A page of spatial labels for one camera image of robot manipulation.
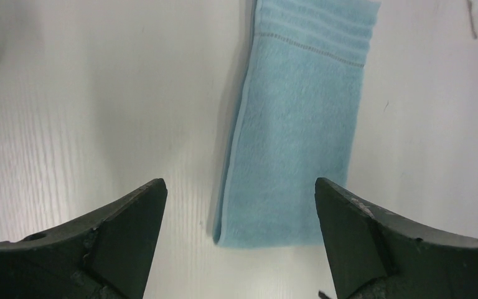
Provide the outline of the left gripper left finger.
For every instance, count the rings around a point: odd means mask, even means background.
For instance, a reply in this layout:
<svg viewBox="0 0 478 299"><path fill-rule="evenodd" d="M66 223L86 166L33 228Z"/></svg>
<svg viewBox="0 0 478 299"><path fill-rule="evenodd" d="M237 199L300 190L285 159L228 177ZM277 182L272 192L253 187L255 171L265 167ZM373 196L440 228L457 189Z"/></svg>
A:
<svg viewBox="0 0 478 299"><path fill-rule="evenodd" d="M71 221L0 242L0 298L142 298L167 199L163 179Z"/></svg>

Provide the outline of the light blue towel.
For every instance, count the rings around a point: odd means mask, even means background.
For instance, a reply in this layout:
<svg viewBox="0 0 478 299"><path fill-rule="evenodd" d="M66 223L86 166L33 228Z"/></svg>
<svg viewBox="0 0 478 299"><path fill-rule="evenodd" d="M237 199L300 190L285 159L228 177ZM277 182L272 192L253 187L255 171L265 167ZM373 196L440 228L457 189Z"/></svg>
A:
<svg viewBox="0 0 478 299"><path fill-rule="evenodd" d="M213 241L322 243L317 178L347 180L379 1L257 1Z"/></svg>

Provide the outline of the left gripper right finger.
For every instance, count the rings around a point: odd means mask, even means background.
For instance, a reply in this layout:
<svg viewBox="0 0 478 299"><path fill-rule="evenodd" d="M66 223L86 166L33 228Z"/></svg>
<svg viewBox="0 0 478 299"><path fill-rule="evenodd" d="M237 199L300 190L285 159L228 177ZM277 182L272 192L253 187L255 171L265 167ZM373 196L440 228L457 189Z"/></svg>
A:
<svg viewBox="0 0 478 299"><path fill-rule="evenodd" d="M478 239L420 224L326 178L315 184L338 298L478 298Z"/></svg>

